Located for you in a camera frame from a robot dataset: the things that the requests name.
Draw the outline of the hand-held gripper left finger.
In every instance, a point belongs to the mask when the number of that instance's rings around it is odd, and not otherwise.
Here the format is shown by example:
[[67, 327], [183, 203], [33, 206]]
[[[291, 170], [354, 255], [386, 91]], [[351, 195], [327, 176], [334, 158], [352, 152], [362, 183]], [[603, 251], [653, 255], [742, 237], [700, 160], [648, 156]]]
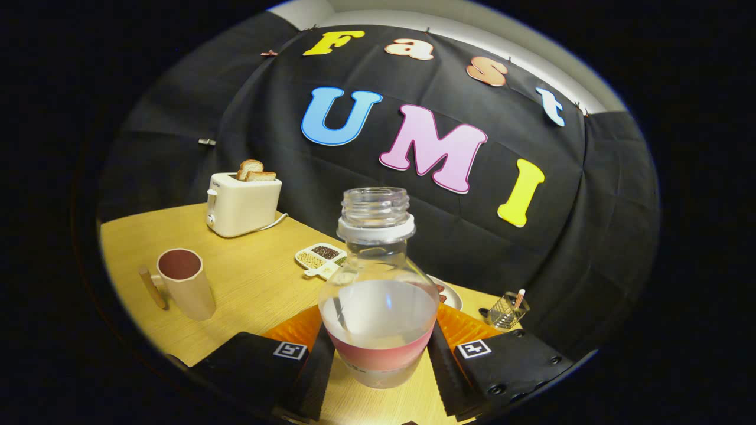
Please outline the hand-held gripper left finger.
[[262, 335], [239, 332], [189, 368], [231, 403], [281, 423], [319, 421], [334, 347], [318, 306]]

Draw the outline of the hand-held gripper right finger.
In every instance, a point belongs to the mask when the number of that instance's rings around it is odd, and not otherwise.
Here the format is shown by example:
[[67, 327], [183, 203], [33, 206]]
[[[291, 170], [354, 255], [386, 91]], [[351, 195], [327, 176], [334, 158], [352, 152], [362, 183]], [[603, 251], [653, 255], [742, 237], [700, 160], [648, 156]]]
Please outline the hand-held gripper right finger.
[[427, 350], [446, 414], [476, 423], [519, 408], [575, 368], [529, 331], [502, 333], [443, 303]]

